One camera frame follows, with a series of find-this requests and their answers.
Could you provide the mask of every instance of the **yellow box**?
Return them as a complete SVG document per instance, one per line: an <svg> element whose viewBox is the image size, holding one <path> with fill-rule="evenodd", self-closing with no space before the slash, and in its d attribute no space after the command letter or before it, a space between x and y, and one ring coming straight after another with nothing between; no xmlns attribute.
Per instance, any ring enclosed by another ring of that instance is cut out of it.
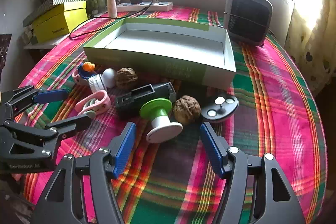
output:
<svg viewBox="0 0 336 224"><path fill-rule="evenodd" d="M86 1L66 2L46 12L33 22L39 43L70 33L87 20Z"/></svg>

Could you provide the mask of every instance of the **open box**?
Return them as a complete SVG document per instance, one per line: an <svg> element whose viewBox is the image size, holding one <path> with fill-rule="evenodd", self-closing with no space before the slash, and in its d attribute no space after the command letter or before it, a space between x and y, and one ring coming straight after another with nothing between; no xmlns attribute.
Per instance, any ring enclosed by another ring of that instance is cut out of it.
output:
<svg viewBox="0 0 336 224"><path fill-rule="evenodd" d="M90 62L130 67L226 90L236 73L225 29L201 23L125 18L85 46Z"/></svg>

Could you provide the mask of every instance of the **white ball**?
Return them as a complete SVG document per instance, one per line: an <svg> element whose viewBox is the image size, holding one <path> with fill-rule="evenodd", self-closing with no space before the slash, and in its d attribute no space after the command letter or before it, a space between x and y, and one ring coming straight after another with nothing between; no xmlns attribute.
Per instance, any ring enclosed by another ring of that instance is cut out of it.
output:
<svg viewBox="0 0 336 224"><path fill-rule="evenodd" d="M116 85L115 76L116 71L114 69L106 69L103 72L103 83L107 88L113 88Z"/></svg>

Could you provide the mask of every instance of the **plaid tablecloth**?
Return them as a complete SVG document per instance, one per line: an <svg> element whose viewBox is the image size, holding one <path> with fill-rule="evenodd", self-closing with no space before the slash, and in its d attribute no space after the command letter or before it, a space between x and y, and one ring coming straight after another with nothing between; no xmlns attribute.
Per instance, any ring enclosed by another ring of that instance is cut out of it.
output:
<svg viewBox="0 0 336 224"><path fill-rule="evenodd" d="M169 12L146 13L142 17L187 20L218 25L223 19L215 12L174 7ZM96 19L78 32L96 30L113 20ZM96 34L65 39L51 50L27 75L23 85L42 89L66 88L70 95L64 102L36 105L18 117L27 125L44 128L49 122L77 115L74 105L90 94L86 87L74 84L71 73L85 61L83 45ZM270 152L277 158L294 188L307 223L319 213L326 186L326 145L316 104L301 73L276 40L268 36L264 47L233 43L237 74L228 90L240 102L229 119L214 126L217 134L230 145L251 155ZM158 76L142 75L150 83ZM194 88L173 81L179 95L208 96L213 88ZM110 92L113 102L121 92ZM199 124L185 127L171 141L162 144L146 142L151 129L139 117L135 145L125 172L112 181L119 207L126 223L211 223L217 210L225 181L216 176L199 138ZM90 128L64 140L58 151L58 162L66 153L90 155L121 133L127 121L120 120L115 108L99 115ZM36 203L51 173L28 174L25 197ZM84 178L88 218L94 216L89 178ZM249 180L242 223L247 223L252 199Z"/></svg>

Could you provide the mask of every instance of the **blue gripper pad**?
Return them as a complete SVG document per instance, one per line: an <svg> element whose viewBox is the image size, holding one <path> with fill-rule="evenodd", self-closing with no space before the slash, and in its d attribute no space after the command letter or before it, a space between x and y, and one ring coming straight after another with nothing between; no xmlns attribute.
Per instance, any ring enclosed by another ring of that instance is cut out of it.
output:
<svg viewBox="0 0 336 224"><path fill-rule="evenodd" d="M66 89L41 91L34 97L34 103L46 104L51 102L63 101L68 97Z"/></svg>
<svg viewBox="0 0 336 224"><path fill-rule="evenodd" d="M201 125L201 140L204 145L205 151L208 155L209 161L211 163L212 170L221 179L224 179L225 171L223 168L223 154L218 149L216 145L216 141L214 140L214 137L215 136L211 135L208 128L203 123Z"/></svg>
<svg viewBox="0 0 336 224"><path fill-rule="evenodd" d="M134 123L132 123L131 127L125 134L124 140L122 141L118 153L115 157L115 167L113 170L113 179L117 179L118 176L123 173L125 170L125 166L127 164L129 155L132 151L133 144L135 141L135 132L137 127Z"/></svg>

